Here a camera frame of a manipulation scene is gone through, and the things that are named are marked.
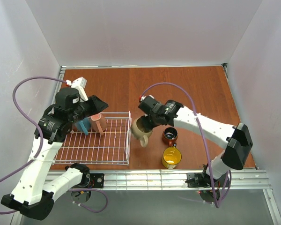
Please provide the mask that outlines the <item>blue floral mug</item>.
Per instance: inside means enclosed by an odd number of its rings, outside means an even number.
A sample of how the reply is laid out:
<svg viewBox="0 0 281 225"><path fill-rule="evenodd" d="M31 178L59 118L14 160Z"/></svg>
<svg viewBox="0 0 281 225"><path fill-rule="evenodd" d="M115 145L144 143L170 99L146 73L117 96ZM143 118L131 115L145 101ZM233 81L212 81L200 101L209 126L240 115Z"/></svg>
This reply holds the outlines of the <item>blue floral mug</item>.
<svg viewBox="0 0 281 225"><path fill-rule="evenodd" d="M89 135L89 130L91 129L91 123L88 117L74 123L74 126L78 131L84 133L85 135Z"/></svg>

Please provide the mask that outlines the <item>white and pink mug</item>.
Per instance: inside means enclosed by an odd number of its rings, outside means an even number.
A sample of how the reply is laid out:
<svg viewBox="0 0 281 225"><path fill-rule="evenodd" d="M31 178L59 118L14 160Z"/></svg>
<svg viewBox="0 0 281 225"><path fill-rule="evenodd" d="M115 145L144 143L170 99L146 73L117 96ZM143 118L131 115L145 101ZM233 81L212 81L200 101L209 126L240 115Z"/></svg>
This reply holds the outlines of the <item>white and pink mug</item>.
<svg viewBox="0 0 281 225"><path fill-rule="evenodd" d="M90 117L90 123L94 131L98 132L100 135L104 135L107 129L107 121L101 113L92 115Z"/></svg>

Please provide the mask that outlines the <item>beige ceramic mug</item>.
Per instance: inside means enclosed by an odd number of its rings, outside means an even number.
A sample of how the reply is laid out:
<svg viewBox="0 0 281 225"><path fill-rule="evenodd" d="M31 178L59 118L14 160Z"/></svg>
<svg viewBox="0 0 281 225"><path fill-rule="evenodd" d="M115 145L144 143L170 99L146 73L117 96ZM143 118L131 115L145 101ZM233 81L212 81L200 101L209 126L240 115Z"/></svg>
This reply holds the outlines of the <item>beige ceramic mug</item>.
<svg viewBox="0 0 281 225"><path fill-rule="evenodd" d="M143 148L148 145L148 139L152 135L153 130L146 131L144 125L141 122L141 117L135 119L131 125L131 132L133 136L140 141Z"/></svg>

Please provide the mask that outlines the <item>brown mug black interior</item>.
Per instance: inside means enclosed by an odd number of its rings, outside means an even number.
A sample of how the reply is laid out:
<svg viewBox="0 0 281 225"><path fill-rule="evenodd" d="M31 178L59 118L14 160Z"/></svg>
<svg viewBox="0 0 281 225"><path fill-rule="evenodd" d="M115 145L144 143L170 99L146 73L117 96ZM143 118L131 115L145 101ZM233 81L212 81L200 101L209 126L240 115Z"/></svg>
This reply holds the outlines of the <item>brown mug black interior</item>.
<svg viewBox="0 0 281 225"><path fill-rule="evenodd" d="M168 127L163 131L162 141L169 147L173 147L174 143L178 138L178 132L173 127Z"/></svg>

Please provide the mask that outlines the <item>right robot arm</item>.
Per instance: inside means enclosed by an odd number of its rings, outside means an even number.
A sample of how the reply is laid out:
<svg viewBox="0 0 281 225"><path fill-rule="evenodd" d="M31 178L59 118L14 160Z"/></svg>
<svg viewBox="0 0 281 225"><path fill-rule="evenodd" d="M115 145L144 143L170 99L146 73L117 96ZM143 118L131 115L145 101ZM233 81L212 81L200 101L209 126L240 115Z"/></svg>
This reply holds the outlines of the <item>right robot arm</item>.
<svg viewBox="0 0 281 225"><path fill-rule="evenodd" d="M146 131L152 131L161 125L183 128L202 135L223 149L208 163L204 174L206 177L218 180L231 169L244 168L253 147L247 125L238 123L233 126L221 123L199 113L196 114L187 106L173 100L162 104L151 95L141 97L139 103L139 108L144 112L140 120Z"/></svg>

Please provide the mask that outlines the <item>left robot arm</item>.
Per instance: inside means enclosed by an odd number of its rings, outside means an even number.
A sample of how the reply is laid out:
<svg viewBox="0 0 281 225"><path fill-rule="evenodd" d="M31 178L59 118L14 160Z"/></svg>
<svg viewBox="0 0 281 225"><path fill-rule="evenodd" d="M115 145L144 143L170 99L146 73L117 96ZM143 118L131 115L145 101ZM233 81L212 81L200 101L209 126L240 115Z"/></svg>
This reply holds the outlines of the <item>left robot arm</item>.
<svg viewBox="0 0 281 225"><path fill-rule="evenodd" d="M2 197L1 204L26 217L44 220L54 202L69 189L89 188L90 169L78 163L67 166L66 171L51 183L45 184L45 179L73 124L107 107L108 104L95 95L82 100L75 88L67 87L57 92L55 103L44 111L38 122L29 165L14 190Z"/></svg>

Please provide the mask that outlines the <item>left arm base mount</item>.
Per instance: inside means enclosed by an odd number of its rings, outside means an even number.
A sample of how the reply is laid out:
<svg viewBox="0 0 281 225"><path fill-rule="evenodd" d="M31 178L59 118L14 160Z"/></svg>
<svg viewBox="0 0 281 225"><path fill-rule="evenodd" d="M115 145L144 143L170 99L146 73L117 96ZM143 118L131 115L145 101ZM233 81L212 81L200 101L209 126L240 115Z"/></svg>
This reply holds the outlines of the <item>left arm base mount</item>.
<svg viewBox="0 0 281 225"><path fill-rule="evenodd" d="M85 187L87 188L103 188L104 187L104 173L90 173L86 175Z"/></svg>

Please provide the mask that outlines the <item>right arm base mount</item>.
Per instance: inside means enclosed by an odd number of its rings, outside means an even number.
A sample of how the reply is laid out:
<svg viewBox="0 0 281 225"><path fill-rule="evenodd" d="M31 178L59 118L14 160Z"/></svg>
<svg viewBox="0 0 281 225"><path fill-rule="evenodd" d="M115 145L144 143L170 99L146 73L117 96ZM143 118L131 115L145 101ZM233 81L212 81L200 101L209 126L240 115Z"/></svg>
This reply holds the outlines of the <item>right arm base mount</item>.
<svg viewBox="0 0 281 225"><path fill-rule="evenodd" d="M218 188L218 186L223 187L225 179L226 179L226 175L222 175L219 179L214 180L215 188ZM208 174L206 174L205 172L187 173L185 183L187 183L187 186L189 188L200 188L200 187L201 188L210 188L211 187L210 176Z"/></svg>

